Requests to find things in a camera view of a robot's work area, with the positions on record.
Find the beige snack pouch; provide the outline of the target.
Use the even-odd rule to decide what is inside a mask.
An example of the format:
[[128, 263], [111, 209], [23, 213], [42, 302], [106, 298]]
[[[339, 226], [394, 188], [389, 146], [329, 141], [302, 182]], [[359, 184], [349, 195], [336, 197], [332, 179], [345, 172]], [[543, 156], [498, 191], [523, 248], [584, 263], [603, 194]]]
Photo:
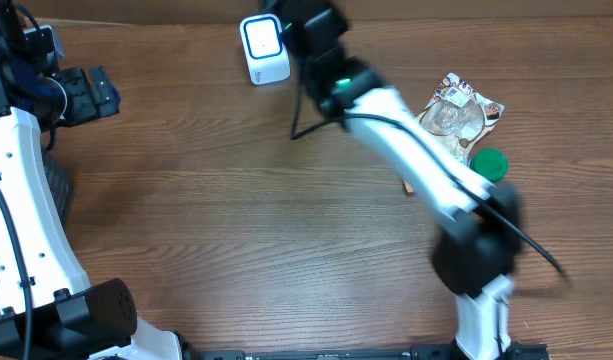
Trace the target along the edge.
[[449, 73], [416, 121], [467, 164], [472, 148], [494, 129], [504, 109], [503, 104], [482, 96], [457, 74]]

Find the green lid jar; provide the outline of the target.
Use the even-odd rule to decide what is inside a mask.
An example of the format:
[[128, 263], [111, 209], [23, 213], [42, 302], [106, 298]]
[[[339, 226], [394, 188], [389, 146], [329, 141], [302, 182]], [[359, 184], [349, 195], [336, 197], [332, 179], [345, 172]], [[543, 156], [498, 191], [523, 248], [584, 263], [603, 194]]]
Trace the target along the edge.
[[509, 162], [499, 150], [485, 148], [475, 154], [470, 160], [469, 167], [487, 180], [497, 183], [506, 176]]

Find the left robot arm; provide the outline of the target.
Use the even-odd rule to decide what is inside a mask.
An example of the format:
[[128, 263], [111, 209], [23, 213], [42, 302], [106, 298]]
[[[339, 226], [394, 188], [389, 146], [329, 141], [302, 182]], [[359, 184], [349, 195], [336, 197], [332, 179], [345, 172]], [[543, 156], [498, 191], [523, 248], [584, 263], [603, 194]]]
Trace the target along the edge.
[[61, 69], [52, 28], [25, 29], [28, 15], [0, 1], [0, 356], [189, 359], [122, 280], [92, 284], [67, 240], [70, 179], [41, 136], [116, 115], [120, 96], [103, 67]]

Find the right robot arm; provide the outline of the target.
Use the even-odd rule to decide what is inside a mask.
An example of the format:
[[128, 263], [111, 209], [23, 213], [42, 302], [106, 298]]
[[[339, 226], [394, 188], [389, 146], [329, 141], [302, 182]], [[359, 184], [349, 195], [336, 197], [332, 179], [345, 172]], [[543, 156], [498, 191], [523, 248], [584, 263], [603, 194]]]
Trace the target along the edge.
[[518, 359], [508, 333], [518, 195], [457, 161], [414, 119], [399, 92], [340, 42], [348, 22], [330, 1], [264, 1], [299, 62], [299, 81], [325, 124], [373, 148], [417, 192], [438, 228], [432, 266], [455, 295], [454, 359]]

